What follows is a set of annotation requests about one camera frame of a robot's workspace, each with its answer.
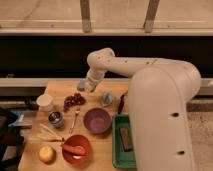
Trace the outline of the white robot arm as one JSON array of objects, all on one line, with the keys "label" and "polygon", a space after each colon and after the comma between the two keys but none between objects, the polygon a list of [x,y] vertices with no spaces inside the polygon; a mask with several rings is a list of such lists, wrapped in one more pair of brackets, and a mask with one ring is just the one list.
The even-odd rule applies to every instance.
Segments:
[{"label": "white robot arm", "polygon": [[108,71],[130,79],[128,113],[138,171],[196,171],[186,111],[201,86],[193,64],[117,57],[110,48],[90,53],[87,63],[88,92]]}]

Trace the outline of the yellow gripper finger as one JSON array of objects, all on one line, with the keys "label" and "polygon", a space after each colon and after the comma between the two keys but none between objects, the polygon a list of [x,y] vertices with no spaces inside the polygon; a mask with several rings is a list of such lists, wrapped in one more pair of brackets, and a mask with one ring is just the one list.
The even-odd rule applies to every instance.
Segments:
[{"label": "yellow gripper finger", "polygon": [[96,90],[96,85],[90,85],[89,83],[85,83],[85,91],[87,93],[93,93]]}]

